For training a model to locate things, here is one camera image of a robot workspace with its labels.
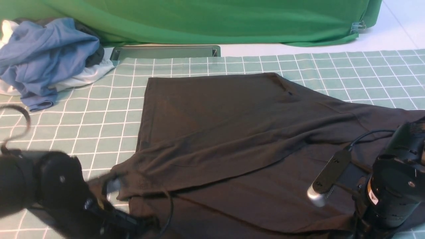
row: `wire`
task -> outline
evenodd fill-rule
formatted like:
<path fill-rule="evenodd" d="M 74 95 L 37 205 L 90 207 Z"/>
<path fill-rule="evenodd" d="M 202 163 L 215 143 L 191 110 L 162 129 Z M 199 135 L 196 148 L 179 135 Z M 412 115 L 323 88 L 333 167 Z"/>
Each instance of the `wire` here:
<path fill-rule="evenodd" d="M 169 191 L 167 191 L 165 189 L 165 187 L 158 182 L 155 182 L 154 180 L 152 180 L 151 178 L 149 178 L 146 174 L 138 171 L 139 174 L 142 175 L 142 177 L 146 178 L 148 181 L 150 181 L 153 184 L 156 184 L 157 186 L 160 187 L 162 193 L 165 194 L 165 196 L 168 198 L 169 202 L 170 202 L 170 213 L 168 214 L 168 219 L 167 222 L 165 223 L 165 225 L 162 227 L 161 231 L 158 233 L 158 236 L 156 237 L 157 239 L 160 238 L 161 236 L 164 235 L 165 231 L 168 229 L 168 227 L 170 226 L 171 223 L 171 219 L 173 218 L 173 212 L 174 212 L 174 202 L 173 202 L 173 198 L 171 197 L 171 194 L 169 193 Z"/>
<path fill-rule="evenodd" d="M 354 229 L 353 229 L 353 239 L 358 238 L 358 236 L 357 236 L 357 226 L 358 226 L 359 219 L 360 218 L 356 213 L 356 215 L 354 216 L 355 223 L 354 223 Z"/>
<path fill-rule="evenodd" d="M 368 136 L 368 135 L 370 135 L 370 134 L 380 133 L 380 132 L 389 132 L 389 133 L 394 133 L 394 132 L 395 132 L 395 130 L 391 130 L 391 129 L 377 129 L 377 130 L 369 131 L 369 132 L 367 132 L 367 133 L 365 133 L 365 134 L 360 135 L 360 136 L 359 136 L 359 137 L 357 137 L 355 140 L 353 140 L 353 141 L 350 143 L 350 145 L 348 145 L 348 146 L 346 147 L 346 149 L 347 149 L 348 151 L 350 151 L 350 152 L 351 152 L 351 150 L 353 149 L 354 145 L 355 145 L 355 144 L 357 144 L 357 143 L 358 143 L 361 139 L 363 139 L 364 137 L 366 137 L 366 136 Z"/>
<path fill-rule="evenodd" d="M 3 109 L 13 109 L 13 110 L 19 111 L 24 116 L 24 118 L 26 120 L 26 128 L 25 128 L 25 131 L 23 133 L 12 136 L 12 137 L 5 139 L 3 141 L 3 143 L 0 147 L 0 151 L 1 151 L 2 154 L 6 155 L 6 154 L 9 154 L 9 150 L 6 147 L 7 143 L 9 141 L 24 137 L 31 130 L 31 117 L 29 116 L 28 111 L 26 109 L 24 109 L 23 107 L 19 106 L 19 105 L 10 104 L 10 105 L 0 106 L 0 110 L 3 110 Z"/>

